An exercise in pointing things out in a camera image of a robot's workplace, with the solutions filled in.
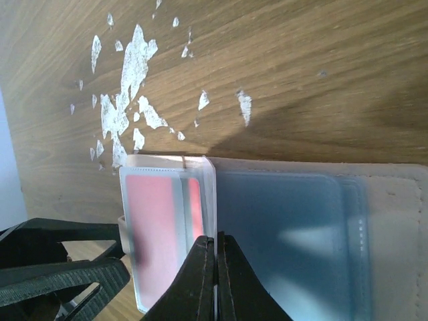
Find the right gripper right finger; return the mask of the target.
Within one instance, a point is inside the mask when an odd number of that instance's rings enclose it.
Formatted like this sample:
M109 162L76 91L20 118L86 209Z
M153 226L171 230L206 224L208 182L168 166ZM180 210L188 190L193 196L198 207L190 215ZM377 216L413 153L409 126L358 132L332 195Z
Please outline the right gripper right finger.
M262 286L231 235L217 235L219 320L290 320Z

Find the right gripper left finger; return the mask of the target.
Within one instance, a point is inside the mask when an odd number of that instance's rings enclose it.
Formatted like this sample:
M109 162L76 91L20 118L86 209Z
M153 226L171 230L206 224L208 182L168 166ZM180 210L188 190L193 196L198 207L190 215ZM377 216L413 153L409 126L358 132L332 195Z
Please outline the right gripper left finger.
M214 239L194 242L167 291L143 320L214 320Z

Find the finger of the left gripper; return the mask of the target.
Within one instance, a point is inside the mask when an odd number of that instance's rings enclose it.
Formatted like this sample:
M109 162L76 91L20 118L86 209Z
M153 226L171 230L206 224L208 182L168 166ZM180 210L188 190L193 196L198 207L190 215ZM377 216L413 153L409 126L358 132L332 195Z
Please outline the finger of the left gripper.
M117 224L35 218L1 232L1 267L65 262L66 241L113 241L98 257L124 256Z
M1 270L2 320L54 320L62 303L94 288L60 320L93 320L130 281L120 259L73 261Z

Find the red credit card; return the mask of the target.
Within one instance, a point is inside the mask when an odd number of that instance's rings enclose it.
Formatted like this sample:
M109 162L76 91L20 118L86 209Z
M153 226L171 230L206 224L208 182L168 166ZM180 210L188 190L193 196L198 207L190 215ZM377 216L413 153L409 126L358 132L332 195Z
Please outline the red credit card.
M124 187L138 304L148 310L204 234L200 186L195 178L128 175Z

